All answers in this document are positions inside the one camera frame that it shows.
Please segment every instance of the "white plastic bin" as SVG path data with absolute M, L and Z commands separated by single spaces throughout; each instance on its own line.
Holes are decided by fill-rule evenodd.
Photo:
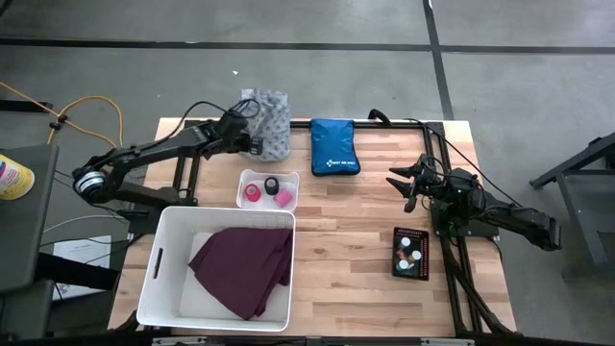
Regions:
M 229 227 L 293 230 L 290 285 L 277 284 L 269 296 L 265 313 L 249 321 L 213 298 L 188 267 L 211 235 Z M 290 314 L 294 258 L 295 216 L 288 211 L 168 207 L 160 216 L 136 319 L 148 326 L 283 331 Z

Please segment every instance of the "small white tray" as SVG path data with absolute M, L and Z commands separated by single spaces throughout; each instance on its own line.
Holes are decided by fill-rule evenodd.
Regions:
M 292 193 L 292 200 L 288 202 L 284 208 L 278 207 L 273 200 L 274 196 L 270 196 L 265 192 L 265 179 L 274 177 L 278 179 L 280 183 L 280 190 L 287 189 Z M 245 186 L 254 184 L 260 189 L 260 199 L 256 202 L 252 202 L 246 198 L 243 193 Z M 239 177 L 239 188 L 237 189 L 237 206 L 245 209 L 252 210 L 286 210 L 295 211 L 297 209 L 297 199 L 299 197 L 299 174 L 292 172 L 289 174 L 272 174 L 272 173 L 258 173 L 252 169 L 244 169 Z

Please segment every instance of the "gray floor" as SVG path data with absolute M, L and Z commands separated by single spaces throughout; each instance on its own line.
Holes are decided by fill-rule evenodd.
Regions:
M 440 41 L 475 45 L 615 44 L 608 0 L 432 0 Z M 117 39 L 335 43 L 429 42 L 419 0 L 20 0 L 0 18 L 0 33 Z M 526 205 L 563 224 L 564 250 L 544 253 L 503 234 L 504 270 L 519 331 L 527 335 L 612 343 L 615 283 L 564 283 L 560 272 L 587 261 L 554 186 L 527 181 L 615 129 L 613 56 L 445 54 L 455 119 L 471 122 L 480 166 Z M 151 140 L 161 116 L 192 102 L 230 105 L 243 87 L 286 91 L 294 116 L 442 119 L 431 53 L 0 48 L 0 80 L 61 107 L 78 97 L 111 97 L 125 115 L 125 142 Z M 14 98 L 0 90 L 0 98 Z M 79 124 L 115 138 L 116 115 L 103 103 L 76 108 Z M 0 114 L 2 146 L 41 143 L 50 116 Z M 62 131 L 59 170 L 69 172 L 106 150 L 95 138 Z M 142 172 L 133 177 L 138 181 Z M 48 224 L 100 213 L 54 186 Z M 113 233 L 100 220 L 59 230 L 45 240 Z M 109 295 L 88 299 L 82 313 L 62 305 L 56 330 L 104 319 Z M 94 309 L 100 313 L 91 313 Z

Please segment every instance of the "bin handle hole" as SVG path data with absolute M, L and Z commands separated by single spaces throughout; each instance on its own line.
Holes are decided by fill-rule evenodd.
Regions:
M 160 270 L 160 261 L 162 260 L 162 248 L 158 249 L 158 257 L 156 258 L 156 265 L 154 266 L 154 279 L 158 277 L 158 271 Z

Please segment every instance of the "blue first aid kit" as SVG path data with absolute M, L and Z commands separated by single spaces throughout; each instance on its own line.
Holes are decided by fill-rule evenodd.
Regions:
M 311 174 L 356 175 L 361 167 L 355 153 L 355 122 L 346 119 L 312 119 Z

